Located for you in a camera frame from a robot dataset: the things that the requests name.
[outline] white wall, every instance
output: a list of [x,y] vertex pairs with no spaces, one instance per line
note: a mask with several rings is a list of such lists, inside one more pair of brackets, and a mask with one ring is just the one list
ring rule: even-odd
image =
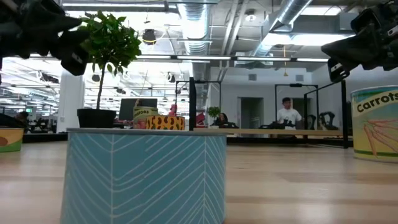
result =
[[[330,83],[327,66],[315,70],[312,75],[313,84],[319,86]],[[365,71],[361,66],[351,71],[346,78],[347,100],[351,101],[350,93],[362,88],[375,86],[398,85],[398,69],[385,72],[382,68]],[[342,126],[341,123],[341,85],[335,84],[319,91],[320,112],[331,111],[336,115],[333,124]]]
[[[283,68],[274,70],[245,68],[229,68],[221,86],[221,111],[228,116],[228,121],[238,123],[238,98],[256,97],[264,99],[264,124],[269,124],[275,120],[275,84],[297,83],[295,75],[304,75],[302,84],[312,83],[312,73],[306,72],[305,68],[288,68],[289,76],[284,76]],[[249,81],[248,74],[257,74],[257,81]],[[218,68],[211,68],[212,77],[218,76]],[[303,98],[304,93],[312,90],[311,87],[291,88],[289,86],[279,86],[277,91],[277,110],[282,108],[282,99],[285,97]],[[315,110],[315,95],[308,96],[313,98],[313,109]],[[219,106],[219,91],[210,88],[208,92],[207,107]]]
[[[291,88],[282,86],[278,89],[277,109],[282,108],[284,97],[302,98],[308,88]],[[238,123],[238,97],[256,97],[264,99],[264,124],[275,120],[275,92],[274,85],[222,85],[221,111],[228,116],[228,121]]]
[[[217,80],[219,74],[218,67],[211,67],[211,79]],[[296,83],[295,76],[303,75],[304,81],[302,84],[311,84],[312,73],[307,72],[305,68],[287,68],[286,73],[288,76],[284,76],[285,69],[280,68],[275,70],[274,68],[255,68],[248,70],[245,68],[228,68],[223,84],[224,85],[266,85],[266,84],[290,84]],[[256,74],[256,81],[249,81],[249,74]]]

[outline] small plant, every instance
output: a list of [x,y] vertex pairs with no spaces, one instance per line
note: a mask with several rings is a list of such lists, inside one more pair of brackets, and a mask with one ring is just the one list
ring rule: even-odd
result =
[[217,118],[220,115],[221,110],[218,106],[211,106],[207,108],[207,113],[209,114],[210,117]]
[[81,18],[85,26],[81,26],[79,29],[87,30],[90,37],[82,43],[82,47],[90,55],[93,72],[95,65],[98,65],[102,72],[96,107],[98,110],[105,69],[113,72],[115,76],[118,72],[123,73],[123,68],[127,68],[133,60],[137,59],[138,55],[141,55],[139,50],[141,41],[138,39],[138,32],[123,25],[126,17],[116,18],[112,14],[104,15],[101,11],[96,14],[86,13],[85,16]]

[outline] man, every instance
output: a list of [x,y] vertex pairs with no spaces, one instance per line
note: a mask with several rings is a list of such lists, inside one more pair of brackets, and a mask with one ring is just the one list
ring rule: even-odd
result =
[[280,124],[292,122],[294,127],[286,126],[286,130],[296,130],[296,122],[301,121],[302,117],[299,112],[292,108],[292,100],[289,97],[285,97],[282,100],[284,108],[280,109],[277,114],[277,119]]

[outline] ceiling pipe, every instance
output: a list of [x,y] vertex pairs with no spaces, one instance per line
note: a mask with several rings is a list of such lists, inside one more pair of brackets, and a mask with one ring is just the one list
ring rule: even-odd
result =
[[[178,11],[183,19],[182,35],[184,39],[198,40],[185,42],[188,55],[207,55],[208,42],[201,42],[208,38],[210,6],[208,4],[178,4]],[[208,66],[204,63],[192,63],[193,78],[195,80],[209,80]],[[198,96],[206,95],[208,85],[197,85]],[[205,105],[206,99],[201,99],[199,108]]]
[[271,50],[272,46],[267,45],[266,36],[267,34],[282,26],[287,26],[288,29],[292,28],[294,21],[304,11],[304,9],[312,2],[312,0],[284,0],[280,6],[280,9],[275,12],[276,14],[268,15],[264,21],[263,34],[265,34],[262,42],[252,51],[252,57],[265,57]]
[[239,13],[239,18],[236,21],[234,31],[232,33],[231,42],[229,43],[228,50],[226,51],[226,55],[230,55],[232,52],[232,48],[235,44],[236,36],[238,35],[239,28],[241,27],[241,23],[244,17],[244,13],[246,12],[246,7],[249,3],[249,0],[244,0],[241,6],[241,12]]
[[232,3],[231,14],[230,14],[231,17],[229,18],[228,25],[226,27],[224,41],[223,41],[223,45],[221,47],[220,55],[224,55],[224,53],[225,53],[225,48],[226,48],[226,45],[229,40],[229,35],[231,34],[232,25],[234,24],[234,21],[235,21],[235,14],[236,14],[236,10],[238,9],[238,4],[239,4],[239,0],[234,0]]

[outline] potted plant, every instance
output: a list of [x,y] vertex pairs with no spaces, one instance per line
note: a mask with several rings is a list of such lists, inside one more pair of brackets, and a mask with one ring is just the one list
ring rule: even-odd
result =
[[[220,115],[221,110],[218,106],[211,106],[209,108],[207,108],[207,113],[208,115],[213,118],[213,123],[216,123],[216,118]],[[217,125],[210,125],[210,128],[218,128]]]
[[96,109],[78,109],[78,117],[81,128],[112,128],[116,112],[101,110],[101,94],[106,70],[115,76],[123,73],[133,60],[141,54],[138,32],[133,28],[123,25],[126,17],[116,18],[112,14],[104,15],[101,11],[96,14],[86,13],[82,17],[83,26],[79,29],[90,33],[82,47],[90,55],[93,64],[93,72],[96,65],[101,70],[99,91]]

